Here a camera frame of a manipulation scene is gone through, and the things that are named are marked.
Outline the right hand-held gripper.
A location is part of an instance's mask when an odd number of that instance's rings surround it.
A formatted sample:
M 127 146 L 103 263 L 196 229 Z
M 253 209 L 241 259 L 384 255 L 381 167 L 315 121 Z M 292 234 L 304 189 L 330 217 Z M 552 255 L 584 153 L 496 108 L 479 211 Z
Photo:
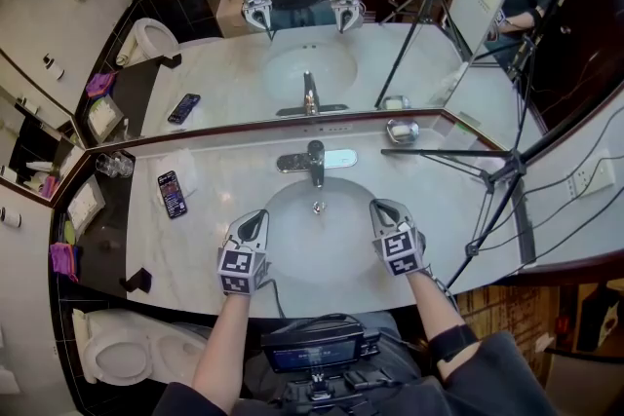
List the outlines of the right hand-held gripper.
M 424 269 L 423 240 L 414 229 L 409 210 L 389 199 L 370 201 L 370 218 L 374 237 L 373 247 L 393 277 L 412 274 Z M 385 232 L 394 232 L 383 236 Z

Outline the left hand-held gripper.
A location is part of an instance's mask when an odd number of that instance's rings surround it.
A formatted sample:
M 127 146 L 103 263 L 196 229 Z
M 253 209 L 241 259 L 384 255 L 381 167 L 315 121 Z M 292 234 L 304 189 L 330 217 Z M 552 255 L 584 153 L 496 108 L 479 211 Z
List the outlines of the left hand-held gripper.
M 217 276 L 225 295 L 253 295 L 268 272 L 266 245 L 270 216 L 266 209 L 247 213 L 230 224 L 218 250 Z M 253 248 L 238 243 L 253 243 Z

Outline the chrome faucet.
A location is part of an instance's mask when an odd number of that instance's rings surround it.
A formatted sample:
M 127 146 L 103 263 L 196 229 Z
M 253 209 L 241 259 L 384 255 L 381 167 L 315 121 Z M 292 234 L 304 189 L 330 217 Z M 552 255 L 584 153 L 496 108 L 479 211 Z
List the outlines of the chrome faucet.
M 353 149 L 327 150 L 322 141 L 312 140 L 304 152 L 279 156 L 276 167 L 281 173 L 307 171 L 313 186 L 322 188 L 326 170 L 350 168 L 357 161 L 358 155 Z

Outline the person's right forearm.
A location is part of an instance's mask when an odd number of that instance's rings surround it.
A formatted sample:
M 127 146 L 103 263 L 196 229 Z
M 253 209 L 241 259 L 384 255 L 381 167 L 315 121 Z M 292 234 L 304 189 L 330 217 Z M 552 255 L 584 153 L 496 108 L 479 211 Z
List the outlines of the person's right forearm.
M 465 325 L 437 284 L 422 272 L 407 276 L 428 342 L 456 326 Z M 444 381 L 479 350 L 480 342 L 466 346 L 451 361 L 439 360 L 437 367 Z

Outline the person's left forearm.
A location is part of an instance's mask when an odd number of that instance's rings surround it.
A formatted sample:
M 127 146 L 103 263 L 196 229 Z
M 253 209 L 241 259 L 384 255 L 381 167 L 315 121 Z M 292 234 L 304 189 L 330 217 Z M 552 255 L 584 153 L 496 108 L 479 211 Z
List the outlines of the person's left forearm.
M 243 385 L 244 353 L 251 298 L 230 294 L 197 365 L 192 388 L 230 414 Z

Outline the white oval sink basin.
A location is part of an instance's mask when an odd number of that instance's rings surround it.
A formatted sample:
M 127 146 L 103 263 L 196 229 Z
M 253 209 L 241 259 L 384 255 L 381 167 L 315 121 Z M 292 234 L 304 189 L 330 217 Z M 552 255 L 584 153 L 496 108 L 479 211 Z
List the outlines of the white oval sink basin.
M 277 281 L 327 287 L 384 286 L 389 277 L 373 247 L 373 194 L 353 181 L 326 177 L 292 183 L 267 203 L 269 275 Z M 314 202 L 327 209 L 313 211 Z

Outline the metal soap dish with soap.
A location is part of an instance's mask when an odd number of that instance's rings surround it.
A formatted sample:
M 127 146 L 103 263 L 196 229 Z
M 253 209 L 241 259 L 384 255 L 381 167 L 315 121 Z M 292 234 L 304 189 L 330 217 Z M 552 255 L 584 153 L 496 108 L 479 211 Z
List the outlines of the metal soap dish with soap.
M 391 119 L 386 125 L 386 132 L 395 145 L 414 144 L 419 135 L 419 126 L 414 120 Z

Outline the black smartphone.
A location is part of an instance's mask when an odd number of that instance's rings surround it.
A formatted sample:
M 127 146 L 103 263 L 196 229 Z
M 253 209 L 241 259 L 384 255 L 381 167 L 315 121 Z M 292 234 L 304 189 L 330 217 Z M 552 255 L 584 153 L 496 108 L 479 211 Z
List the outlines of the black smartphone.
M 157 183 L 168 217 L 176 219 L 187 214 L 187 204 L 176 173 L 170 170 L 160 175 Z

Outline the white paper towel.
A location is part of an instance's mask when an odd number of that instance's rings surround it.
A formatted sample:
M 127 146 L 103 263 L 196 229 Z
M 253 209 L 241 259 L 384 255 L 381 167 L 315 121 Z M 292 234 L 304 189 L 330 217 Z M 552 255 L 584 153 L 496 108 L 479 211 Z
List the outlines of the white paper towel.
M 169 171 L 176 174 L 182 195 L 187 198 L 198 188 L 198 174 L 193 155 L 189 149 L 176 150 L 163 157 L 157 164 L 156 176 Z

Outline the white paper sheet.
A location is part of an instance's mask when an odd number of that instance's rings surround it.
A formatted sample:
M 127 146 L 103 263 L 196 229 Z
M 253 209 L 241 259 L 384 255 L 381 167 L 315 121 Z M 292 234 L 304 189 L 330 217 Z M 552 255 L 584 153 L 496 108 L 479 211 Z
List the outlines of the white paper sheet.
M 440 148 L 444 150 L 470 150 L 479 143 L 479 138 L 459 123 L 455 123 L 446 134 Z

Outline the black tripod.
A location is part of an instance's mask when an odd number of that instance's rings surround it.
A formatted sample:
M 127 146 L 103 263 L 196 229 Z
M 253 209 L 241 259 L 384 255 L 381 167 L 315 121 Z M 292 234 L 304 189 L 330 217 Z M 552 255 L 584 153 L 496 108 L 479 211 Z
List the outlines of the black tripod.
M 420 156 L 428 160 L 437 162 L 443 166 L 459 170 L 463 173 L 473 175 L 482 181 L 486 187 L 485 200 L 492 199 L 496 185 L 504 182 L 507 189 L 502 196 L 501 202 L 493 214 L 489 214 L 483 209 L 478 216 L 480 221 L 484 221 L 484 226 L 477 226 L 475 235 L 465 245 L 465 258 L 462 264 L 454 272 L 447 283 L 447 287 L 452 285 L 462 275 L 468 265 L 483 251 L 483 244 L 494 231 L 506 223 L 501 217 L 508 203 L 512 200 L 521 180 L 527 174 L 529 164 L 535 162 L 540 155 L 550 151 L 559 144 L 565 136 L 575 131 L 581 123 L 590 119 L 598 113 L 604 106 L 624 92 L 624 81 L 613 91 L 603 92 L 584 101 L 566 119 L 560 122 L 555 128 L 543 135 L 538 141 L 533 143 L 526 151 L 521 152 L 517 147 L 510 150 L 444 150 L 444 149 L 417 149 L 417 148 L 384 148 L 380 153 L 384 156 Z M 498 170 L 489 173 L 484 169 L 461 162 L 461 157 L 481 159 L 496 159 L 503 162 L 503 166 Z

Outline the black armband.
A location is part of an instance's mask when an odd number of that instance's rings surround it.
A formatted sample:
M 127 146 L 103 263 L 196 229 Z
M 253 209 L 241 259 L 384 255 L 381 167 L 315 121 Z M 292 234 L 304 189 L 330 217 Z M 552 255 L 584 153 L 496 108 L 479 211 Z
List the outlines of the black armband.
M 428 341 L 429 352 L 434 362 L 451 362 L 467 347 L 478 342 L 478 337 L 467 325 L 456 325 Z

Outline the narrow angled mirror panel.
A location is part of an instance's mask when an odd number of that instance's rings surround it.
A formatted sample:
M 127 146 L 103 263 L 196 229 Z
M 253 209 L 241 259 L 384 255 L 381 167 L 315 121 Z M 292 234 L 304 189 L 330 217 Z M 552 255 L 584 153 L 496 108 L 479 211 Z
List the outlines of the narrow angled mirror panel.
M 52 208 L 87 142 L 74 116 L 36 88 L 0 82 L 0 184 Z
M 506 147 L 586 116 L 624 81 L 624 0 L 451 0 L 468 60 L 436 101 Z

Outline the tray with white packets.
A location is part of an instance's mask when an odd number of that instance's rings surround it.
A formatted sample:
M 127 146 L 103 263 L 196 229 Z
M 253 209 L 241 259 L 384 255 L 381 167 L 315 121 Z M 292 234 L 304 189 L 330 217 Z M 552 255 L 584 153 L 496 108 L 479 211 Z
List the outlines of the tray with white packets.
M 90 177 L 70 201 L 67 214 L 74 233 L 79 238 L 96 215 L 105 207 L 97 180 Z

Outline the white toilet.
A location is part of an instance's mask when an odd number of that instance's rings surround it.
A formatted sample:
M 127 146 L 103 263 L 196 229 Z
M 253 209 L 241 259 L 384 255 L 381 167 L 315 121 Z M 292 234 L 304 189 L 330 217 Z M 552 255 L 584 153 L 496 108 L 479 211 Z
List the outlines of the white toilet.
M 126 387 L 150 379 L 188 385 L 207 339 L 194 330 L 124 309 L 72 311 L 86 380 Z

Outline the purple folded cloth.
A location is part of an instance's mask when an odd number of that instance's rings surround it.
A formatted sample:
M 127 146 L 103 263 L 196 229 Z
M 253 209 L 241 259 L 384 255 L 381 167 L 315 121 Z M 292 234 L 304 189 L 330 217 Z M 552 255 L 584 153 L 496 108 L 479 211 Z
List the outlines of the purple folded cloth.
M 79 282 L 79 250 L 66 243 L 50 245 L 53 271 L 68 277 L 72 282 Z

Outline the person's dark shirt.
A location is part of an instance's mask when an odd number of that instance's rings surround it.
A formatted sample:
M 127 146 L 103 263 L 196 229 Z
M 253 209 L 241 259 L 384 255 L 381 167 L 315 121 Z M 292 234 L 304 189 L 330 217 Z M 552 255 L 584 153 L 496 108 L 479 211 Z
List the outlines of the person's dark shirt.
M 227 413 L 194 389 L 172 383 L 152 416 L 557 416 L 507 332 L 487 337 L 445 382 L 417 370 L 393 367 L 390 373 L 401 383 L 365 391 L 360 408 L 346 404 L 297 415 L 275 403 L 242 399 Z

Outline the white folded towel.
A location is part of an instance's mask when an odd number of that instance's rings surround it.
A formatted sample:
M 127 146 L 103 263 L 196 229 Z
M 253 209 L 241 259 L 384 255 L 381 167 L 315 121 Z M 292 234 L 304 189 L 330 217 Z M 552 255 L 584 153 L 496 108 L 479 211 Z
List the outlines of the white folded towel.
M 0 365 L 0 396 L 19 395 L 20 386 L 15 374 Z

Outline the black chest-mounted recorder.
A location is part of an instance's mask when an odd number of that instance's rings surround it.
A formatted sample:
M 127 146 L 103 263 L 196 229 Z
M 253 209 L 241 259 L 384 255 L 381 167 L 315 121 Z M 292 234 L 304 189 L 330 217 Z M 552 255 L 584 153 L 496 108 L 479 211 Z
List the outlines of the black chest-mounted recorder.
M 379 340 L 378 330 L 337 315 L 264 334 L 260 346 L 273 372 L 291 377 L 280 403 L 302 413 L 355 402 L 366 390 L 390 385 L 386 372 L 355 367 L 379 354 Z

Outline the large wall mirror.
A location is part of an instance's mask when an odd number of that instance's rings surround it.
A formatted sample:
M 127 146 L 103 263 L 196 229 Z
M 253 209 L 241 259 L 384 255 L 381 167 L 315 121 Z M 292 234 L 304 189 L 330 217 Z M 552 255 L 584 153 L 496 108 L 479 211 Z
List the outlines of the large wall mirror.
M 91 145 L 299 116 L 308 77 L 328 114 L 392 95 L 447 110 L 468 60 L 450 4 L 0 0 L 0 82 L 54 99 Z

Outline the white wall socket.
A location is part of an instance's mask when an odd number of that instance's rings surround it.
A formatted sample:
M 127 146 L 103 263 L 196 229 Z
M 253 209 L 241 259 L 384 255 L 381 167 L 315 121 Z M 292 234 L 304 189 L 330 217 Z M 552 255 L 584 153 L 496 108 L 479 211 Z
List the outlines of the white wall socket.
M 569 198 L 583 198 L 612 186 L 615 175 L 610 157 L 595 156 L 585 161 L 567 180 Z

